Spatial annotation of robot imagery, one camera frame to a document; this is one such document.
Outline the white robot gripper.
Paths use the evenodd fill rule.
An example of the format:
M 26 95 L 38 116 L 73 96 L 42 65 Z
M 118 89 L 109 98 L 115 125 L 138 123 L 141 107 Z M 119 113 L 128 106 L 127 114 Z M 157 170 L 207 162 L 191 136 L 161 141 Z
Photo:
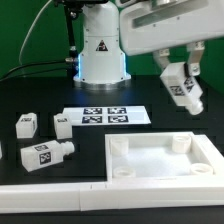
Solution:
M 223 36 L 224 0 L 177 0 L 157 9 L 147 0 L 120 13 L 120 37 L 126 54 L 153 52 L 161 72 L 170 64 L 168 48 L 189 43 L 188 72 L 198 76 L 205 50 L 202 40 Z

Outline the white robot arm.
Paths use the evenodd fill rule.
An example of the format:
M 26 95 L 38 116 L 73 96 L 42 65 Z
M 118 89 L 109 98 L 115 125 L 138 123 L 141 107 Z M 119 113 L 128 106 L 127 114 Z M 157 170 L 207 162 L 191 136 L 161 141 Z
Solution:
M 78 86 L 116 88 L 129 82 L 127 55 L 224 36 L 224 0 L 116 0 L 86 4 Z

